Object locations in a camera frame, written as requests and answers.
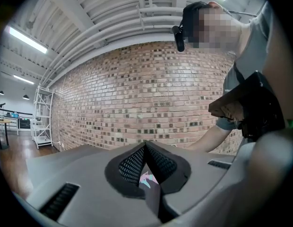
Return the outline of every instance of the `brick wall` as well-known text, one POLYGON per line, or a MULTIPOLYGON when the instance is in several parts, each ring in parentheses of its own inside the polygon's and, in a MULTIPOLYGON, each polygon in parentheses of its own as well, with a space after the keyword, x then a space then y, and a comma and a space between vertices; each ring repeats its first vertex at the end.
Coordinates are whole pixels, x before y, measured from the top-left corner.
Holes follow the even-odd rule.
MULTIPOLYGON (((222 95, 233 63, 226 54, 178 52, 172 42, 137 44, 93 58, 60 78, 51 89, 52 136, 64 148, 91 144, 108 149, 143 140, 187 147, 216 118, 208 104, 222 95)), ((233 131, 215 150, 234 154, 233 131)))

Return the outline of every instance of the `metal shelving unit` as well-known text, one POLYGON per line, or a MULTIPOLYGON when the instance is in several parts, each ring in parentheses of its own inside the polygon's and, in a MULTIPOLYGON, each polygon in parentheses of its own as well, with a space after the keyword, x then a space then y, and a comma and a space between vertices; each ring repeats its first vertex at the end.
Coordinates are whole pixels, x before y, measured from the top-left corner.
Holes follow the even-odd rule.
POLYGON ((54 92, 38 85, 35 96, 35 111, 31 121, 31 137, 36 147, 52 145, 51 110, 54 92))

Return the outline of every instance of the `gray panel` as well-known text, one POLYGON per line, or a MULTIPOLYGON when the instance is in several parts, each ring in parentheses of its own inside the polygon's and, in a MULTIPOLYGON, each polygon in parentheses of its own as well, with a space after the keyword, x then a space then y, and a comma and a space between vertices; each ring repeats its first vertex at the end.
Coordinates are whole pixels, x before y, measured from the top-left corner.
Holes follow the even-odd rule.
POLYGON ((187 149, 171 147, 159 142, 156 145, 186 159, 191 167, 191 175, 184 187, 177 193, 166 195, 168 205, 178 214, 182 214, 200 201, 223 177, 227 170, 207 163, 212 159, 232 162, 234 156, 200 153, 187 149))
POLYGON ((58 222, 78 226, 158 226, 160 221, 144 200, 124 198, 106 181, 108 162, 138 144, 86 156, 62 169, 53 178, 39 185, 27 198, 40 209, 64 183, 80 186, 58 222))
POLYGON ((62 168, 75 160, 106 151, 89 145, 82 145, 74 149, 58 152, 44 157, 31 158, 26 161, 29 177, 36 188, 40 183, 54 176, 62 168))
POLYGON ((169 222, 166 227, 198 226, 207 227, 225 226, 226 217, 229 214, 233 200, 243 181, 248 164, 247 156, 250 155, 254 144, 243 145, 232 166, 229 168, 217 185, 205 195, 195 206, 177 218, 177 221, 169 222))

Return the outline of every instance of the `person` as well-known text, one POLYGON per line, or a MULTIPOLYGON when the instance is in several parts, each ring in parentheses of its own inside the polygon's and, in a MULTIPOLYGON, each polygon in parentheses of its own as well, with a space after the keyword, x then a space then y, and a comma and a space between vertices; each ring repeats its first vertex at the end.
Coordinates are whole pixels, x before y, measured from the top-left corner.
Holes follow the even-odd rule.
MULTIPOLYGON (((198 12, 198 26, 193 26, 193 40, 198 40, 198 48, 235 53, 234 65, 224 80, 223 94, 239 85, 238 76, 241 75, 246 79, 256 70, 262 71, 267 58, 273 21, 273 12, 269 3, 266 2, 260 14, 248 24, 236 20, 215 2, 209 2, 198 12)), ((210 152, 236 128, 234 122, 219 118, 215 126, 187 149, 210 152)), ((248 139, 243 139, 241 145, 247 142, 248 139)))

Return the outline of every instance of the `gray shirt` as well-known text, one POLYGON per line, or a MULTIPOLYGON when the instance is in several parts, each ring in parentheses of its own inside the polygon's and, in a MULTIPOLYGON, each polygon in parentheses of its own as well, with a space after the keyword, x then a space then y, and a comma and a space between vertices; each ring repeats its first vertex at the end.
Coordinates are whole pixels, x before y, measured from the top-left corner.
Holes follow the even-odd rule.
MULTIPOLYGON (((270 5, 266 3, 261 13, 250 22, 251 31, 248 43, 241 56, 235 60, 238 71, 245 79, 256 70, 261 72, 264 67, 267 56, 269 32, 272 26, 272 15, 270 5)), ((229 92, 238 85, 239 81, 237 80, 236 72, 232 66, 224 80, 223 94, 229 92)), ((228 131, 236 129, 235 123, 229 122, 226 118, 219 118, 216 125, 228 131)))

